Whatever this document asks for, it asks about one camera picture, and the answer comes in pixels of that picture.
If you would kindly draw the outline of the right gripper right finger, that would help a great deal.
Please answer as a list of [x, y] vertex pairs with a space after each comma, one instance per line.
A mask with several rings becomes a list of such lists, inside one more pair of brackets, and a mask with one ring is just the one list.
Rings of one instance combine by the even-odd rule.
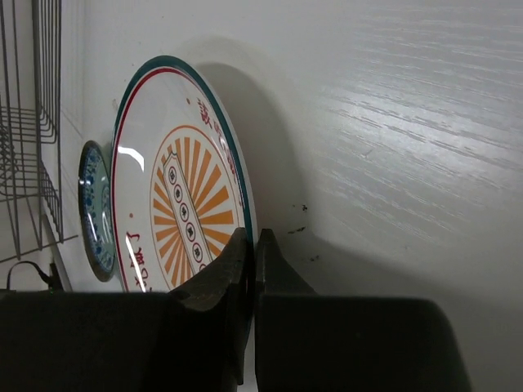
[[469, 391], [449, 320], [425, 299], [322, 296], [272, 230], [256, 251], [260, 391]]

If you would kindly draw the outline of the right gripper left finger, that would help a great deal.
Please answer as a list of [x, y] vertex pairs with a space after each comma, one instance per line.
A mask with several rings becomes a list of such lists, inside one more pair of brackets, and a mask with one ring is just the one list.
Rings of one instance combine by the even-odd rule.
[[244, 378], [250, 244], [171, 292], [10, 292], [4, 391], [233, 391]]

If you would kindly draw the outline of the orange sunburst plate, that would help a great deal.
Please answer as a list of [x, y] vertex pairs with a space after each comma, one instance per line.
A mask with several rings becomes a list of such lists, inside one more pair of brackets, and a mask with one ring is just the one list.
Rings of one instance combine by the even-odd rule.
[[110, 180], [115, 253], [128, 292], [179, 287], [221, 255], [237, 228], [257, 241], [234, 128], [209, 83], [179, 58], [147, 60], [127, 85]]

